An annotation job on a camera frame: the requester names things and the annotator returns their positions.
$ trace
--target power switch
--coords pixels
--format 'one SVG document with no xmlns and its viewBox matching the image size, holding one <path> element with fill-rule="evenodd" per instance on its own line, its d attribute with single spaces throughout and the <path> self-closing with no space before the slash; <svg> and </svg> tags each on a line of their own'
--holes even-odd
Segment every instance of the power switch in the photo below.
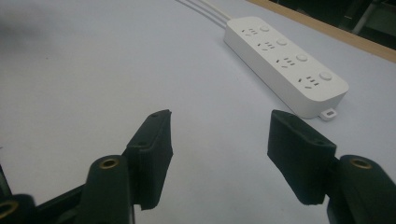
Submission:
<svg viewBox="0 0 396 224">
<path fill-rule="evenodd" d="M 264 31 L 264 32 L 268 32 L 270 30 L 270 28 L 268 28 L 268 26 L 266 26 L 266 25 L 263 25 L 260 27 L 260 30 Z"/>
<path fill-rule="evenodd" d="M 308 61 L 308 57 L 306 57 L 305 54 L 297 54 L 296 56 L 297 60 L 300 62 L 306 62 Z"/>
<path fill-rule="evenodd" d="M 279 38 L 276 43 L 280 46 L 285 46 L 288 44 L 288 42 L 285 39 Z"/>
<path fill-rule="evenodd" d="M 330 74 L 328 72 L 321 72 L 321 73 L 319 73 L 319 76 L 321 79 L 326 80 L 326 81 L 332 80 L 332 74 Z"/>
</svg>

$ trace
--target white table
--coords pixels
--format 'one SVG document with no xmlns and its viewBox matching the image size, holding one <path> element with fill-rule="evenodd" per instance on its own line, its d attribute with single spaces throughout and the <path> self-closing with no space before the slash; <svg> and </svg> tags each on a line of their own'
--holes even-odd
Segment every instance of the white table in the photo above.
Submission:
<svg viewBox="0 0 396 224">
<path fill-rule="evenodd" d="M 336 156 L 381 164 L 396 180 L 396 64 L 242 0 L 349 84 L 331 122 L 306 122 Z M 147 115 L 169 108 L 175 156 L 144 223 L 328 223 L 266 156 L 270 114 L 290 111 L 222 41 L 215 23 L 173 0 L 2 1 L 0 163 L 13 193 L 43 203 L 121 154 Z"/>
</svg>

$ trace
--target electrical outlet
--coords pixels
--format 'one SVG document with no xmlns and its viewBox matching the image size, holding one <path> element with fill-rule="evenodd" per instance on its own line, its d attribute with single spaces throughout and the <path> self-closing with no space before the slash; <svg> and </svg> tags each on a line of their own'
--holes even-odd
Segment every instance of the electrical outlet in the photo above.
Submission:
<svg viewBox="0 0 396 224">
<path fill-rule="evenodd" d="M 335 117 L 347 83 L 256 17 L 227 22 L 224 42 L 299 117 Z"/>
</svg>

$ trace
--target power strip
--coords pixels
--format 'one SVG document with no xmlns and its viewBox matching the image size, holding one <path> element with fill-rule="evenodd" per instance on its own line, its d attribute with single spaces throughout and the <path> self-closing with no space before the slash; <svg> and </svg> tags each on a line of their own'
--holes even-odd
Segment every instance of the power strip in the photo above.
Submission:
<svg viewBox="0 0 396 224">
<path fill-rule="evenodd" d="M 297 116 L 337 115 L 347 83 L 262 19 L 229 20 L 224 41 Z"/>
</svg>

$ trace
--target wooden edge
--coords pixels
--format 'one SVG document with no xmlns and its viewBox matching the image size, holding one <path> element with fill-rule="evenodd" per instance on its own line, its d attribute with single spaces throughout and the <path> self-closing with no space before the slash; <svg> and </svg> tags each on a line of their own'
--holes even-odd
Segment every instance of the wooden edge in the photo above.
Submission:
<svg viewBox="0 0 396 224">
<path fill-rule="evenodd" d="M 268 0 L 247 0 L 247 1 L 256 4 L 260 7 L 265 7 L 291 20 L 297 21 L 312 29 L 320 31 L 325 35 L 329 35 L 335 39 L 343 41 L 355 48 L 362 49 L 378 57 L 396 63 L 396 50 L 394 49 L 387 48 L 368 39 L 364 39 L 360 36 L 353 35 L 352 33 L 341 30 L 322 21 L 315 20 L 313 18 L 305 16 L 302 13 L 296 12 L 287 7 L 282 7 L 281 5 L 270 2 Z"/>
</svg>

